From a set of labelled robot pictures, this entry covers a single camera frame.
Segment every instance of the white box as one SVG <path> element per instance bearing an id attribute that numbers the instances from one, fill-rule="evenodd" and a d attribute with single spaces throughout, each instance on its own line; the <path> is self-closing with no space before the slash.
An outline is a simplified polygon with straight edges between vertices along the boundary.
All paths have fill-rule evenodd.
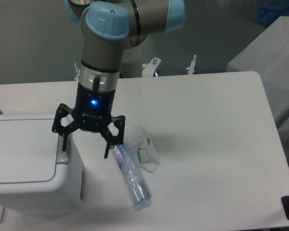
<path id="1" fill-rule="evenodd" d="M 72 135 L 61 151 L 52 124 L 49 115 L 0 115 L 0 205 L 31 215 L 82 208 L 85 167 Z"/>

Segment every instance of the plastic bottle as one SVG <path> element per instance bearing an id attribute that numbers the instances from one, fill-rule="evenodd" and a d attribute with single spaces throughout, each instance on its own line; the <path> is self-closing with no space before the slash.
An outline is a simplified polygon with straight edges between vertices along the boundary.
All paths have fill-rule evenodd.
<path id="1" fill-rule="evenodd" d="M 116 145 L 112 152 L 119 165 L 135 208 L 140 209 L 148 206 L 152 195 L 128 145 L 126 143 Z"/>

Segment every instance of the light blue joint cap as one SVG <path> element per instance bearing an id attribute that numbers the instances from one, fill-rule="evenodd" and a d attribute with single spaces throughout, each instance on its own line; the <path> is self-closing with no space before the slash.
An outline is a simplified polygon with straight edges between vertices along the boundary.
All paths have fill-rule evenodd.
<path id="1" fill-rule="evenodd" d="M 181 27 L 185 22 L 184 0 L 169 0 L 165 31 Z"/>
<path id="2" fill-rule="evenodd" d="M 86 11 L 89 9 L 89 6 L 82 12 L 82 15 L 81 15 L 81 18 L 80 18 L 80 27 L 81 27 L 81 30 L 82 30 L 82 17 L 83 15 L 86 13 Z"/>
<path id="3" fill-rule="evenodd" d="M 125 39 L 130 32 L 130 12 L 124 7 L 103 1 L 94 1 L 86 17 L 88 28 L 109 40 Z"/>
<path id="4" fill-rule="evenodd" d="M 77 18 L 77 16 L 75 15 L 74 11 L 72 10 L 71 6 L 68 3 L 68 0 L 64 0 L 64 3 L 66 4 L 67 11 L 72 20 L 74 22 L 79 22 L 79 18 Z"/>

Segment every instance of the floor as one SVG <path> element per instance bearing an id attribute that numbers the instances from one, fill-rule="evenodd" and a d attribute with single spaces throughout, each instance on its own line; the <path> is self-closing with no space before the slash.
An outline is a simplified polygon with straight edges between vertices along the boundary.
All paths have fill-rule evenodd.
<path id="1" fill-rule="evenodd" d="M 149 36 L 143 63 L 156 56 L 162 59 L 160 75 L 179 75 L 197 54 L 199 73 L 225 72 L 226 64 L 265 30 L 257 21 L 260 3 L 185 0 L 185 25 Z M 72 80 L 82 43 L 81 29 L 63 0 L 0 1 L 0 84 Z"/>

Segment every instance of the bottle label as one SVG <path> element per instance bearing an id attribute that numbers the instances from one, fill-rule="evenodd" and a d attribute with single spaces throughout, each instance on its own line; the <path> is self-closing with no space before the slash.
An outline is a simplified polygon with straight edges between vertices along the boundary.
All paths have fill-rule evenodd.
<path id="1" fill-rule="evenodd" d="M 119 168 L 121 169 L 121 168 L 122 168 L 123 160 L 122 160 L 122 156 L 121 156 L 120 151 L 118 151 L 117 149 L 115 149 L 115 150 L 112 150 L 112 153 L 113 153 L 114 156 L 115 156 L 115 159 L 116 159 L 116 161 L 117 161 L 117 164 L 119 165 Z"/>

